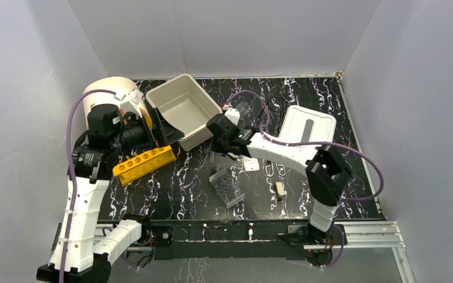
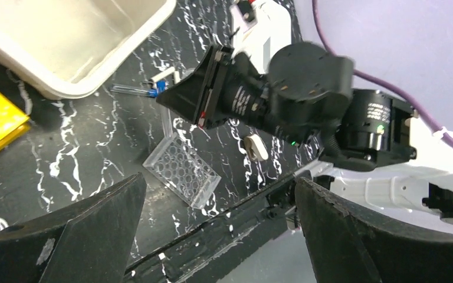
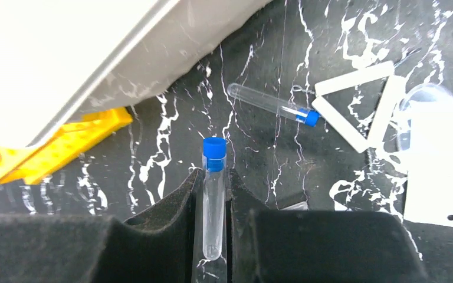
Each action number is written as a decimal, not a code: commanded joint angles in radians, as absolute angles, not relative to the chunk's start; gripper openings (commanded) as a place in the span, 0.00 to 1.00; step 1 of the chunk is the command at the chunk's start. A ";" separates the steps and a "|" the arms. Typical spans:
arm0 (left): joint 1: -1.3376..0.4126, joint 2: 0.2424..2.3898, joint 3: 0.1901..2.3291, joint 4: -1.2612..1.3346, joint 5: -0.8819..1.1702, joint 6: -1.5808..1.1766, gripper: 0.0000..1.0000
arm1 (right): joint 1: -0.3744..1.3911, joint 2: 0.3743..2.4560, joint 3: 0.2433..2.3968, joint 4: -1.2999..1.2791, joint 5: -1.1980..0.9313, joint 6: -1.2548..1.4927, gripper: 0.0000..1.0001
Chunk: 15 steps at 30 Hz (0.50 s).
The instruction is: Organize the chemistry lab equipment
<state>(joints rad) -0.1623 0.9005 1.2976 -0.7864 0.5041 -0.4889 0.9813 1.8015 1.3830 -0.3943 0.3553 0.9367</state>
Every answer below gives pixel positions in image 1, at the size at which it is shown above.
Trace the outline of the blue capped test tube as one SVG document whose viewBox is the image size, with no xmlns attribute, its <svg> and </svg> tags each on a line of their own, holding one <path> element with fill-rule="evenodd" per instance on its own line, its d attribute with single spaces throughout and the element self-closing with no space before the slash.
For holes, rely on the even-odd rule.
<svg viewBox="0 0 453 283">
<path fill-rule="evenodd" d="M 210 151 L 209 152 L 209 162 L 213 163 L 214 162 L 214 157 L 215 157 L 215 152 Z"/>
</svg>

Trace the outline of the yellow test tube rack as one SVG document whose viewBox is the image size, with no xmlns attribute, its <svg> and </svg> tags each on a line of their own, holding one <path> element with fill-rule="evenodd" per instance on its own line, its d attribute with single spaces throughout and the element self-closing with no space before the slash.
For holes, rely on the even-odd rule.
<svg viewBox="0 0 453 283">
<path fill-rule="evenodd" d="M 123 186 L 176 160 L 171 146 L 158 147 L 134 156 L 113 168 L 113 176 Z"/>
</svg>

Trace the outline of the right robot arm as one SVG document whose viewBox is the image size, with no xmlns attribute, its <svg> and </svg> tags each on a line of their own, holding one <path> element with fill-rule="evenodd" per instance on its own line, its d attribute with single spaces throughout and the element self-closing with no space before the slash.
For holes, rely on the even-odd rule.
<svg viewBox="0 0 453 283">
<path fill-rule="evenodd" d="M 278 137 L 255 128 L 241 129 L 226 114 L 215 115 L 206 126 L 216 152 L 268 160 L 305 175 L 314 199 L 309 238 L 316 244 L 331 238 L 333 217 L 351 178 L 349 166 L 332 146 L 333 116 L 288 112 Z"/>
</svg>

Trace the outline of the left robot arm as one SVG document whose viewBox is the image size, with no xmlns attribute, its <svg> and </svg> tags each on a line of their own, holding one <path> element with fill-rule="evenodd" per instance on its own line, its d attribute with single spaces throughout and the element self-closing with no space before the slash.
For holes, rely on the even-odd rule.
<svg viewBox="0 0 453 283">
<path fill-rule="evenodd" d="M 68 195 L 64 221 L 49 262 L 37 269 L 43 282 L 107 282 L 113 263 L 133 245 L 156 243 L 147 215 L 126 213 L 95 240 L 102 200 L 112 178 L 132 181 L 173 160 L 171 145 L 183 133 L 157 108 L 149 114 L 94 105 L 87 130 L 67 147 Z"/>
</svg>

